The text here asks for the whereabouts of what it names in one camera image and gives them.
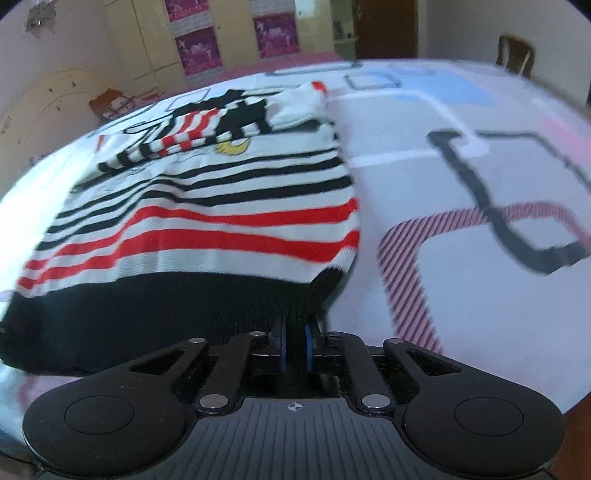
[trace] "door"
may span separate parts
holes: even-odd
[[[354,0],[358,59],[417,56],[417,0]]]

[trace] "wall decoration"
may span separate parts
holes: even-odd
[[[223,71],[207,0],[164,0],[170,30],[189,83],[213,80]]]
[[[300,51],[296,18],[293,12],[262,15],[253,20],[262,59]]]
[[[57,0],[42,0],[29,10],[27,21],[25,22],[25,31],[34,31],[43,25],[55,20]]]
[[[171,22],[209,10],[207,0],[164,0]]]
[[[222,67],[222,59],[213,27],[177,37],[176,42],[187,77]]]

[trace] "black knit hem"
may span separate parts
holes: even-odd
[[[278,317],[293,331],[343,277],[310,284],[215,273],[156,273],[84,284],[35,299],[14,294],[0,324],[0,358],[33,374],[88,374],[191,337],[212,345]]]

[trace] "metal rivet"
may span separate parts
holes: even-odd
[[[379,408],[386,408],[388,405],[390,405],[390,399],[385,395],[379,394],[366,395],[363,397],[361,402],[367,408],[374,408],[376,410]]]
[[[211,408],[212,410],[225,407],[228,402],[229,400],[227,397],[217,393],[205,395],[201,400],[199,400],[199,403],[203,408]]]

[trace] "ribbed surface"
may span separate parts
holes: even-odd
[[[45,473],[40,480],[59,478]],[[248,399],[236,413],[198,422],[173,455],[126,478],[451,480],[453,477],[419,460],[388,420],[357,415],[339,398],[295,402]]]

